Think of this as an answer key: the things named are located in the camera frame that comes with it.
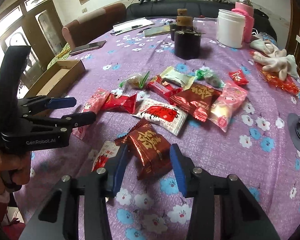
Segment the person's left hand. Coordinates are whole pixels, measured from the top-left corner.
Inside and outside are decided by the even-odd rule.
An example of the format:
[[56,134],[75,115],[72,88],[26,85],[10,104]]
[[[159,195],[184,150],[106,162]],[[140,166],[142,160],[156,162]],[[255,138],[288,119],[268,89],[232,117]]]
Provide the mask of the person's left hand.
[[1,178],[2,172],[14,170],[16,170],[12,175],[12,181],[14,183],[17,185],[25,185],[30,181],[31,152],[26,152],[22,156],[0,153],[0,194],[3,194],[6,190]]

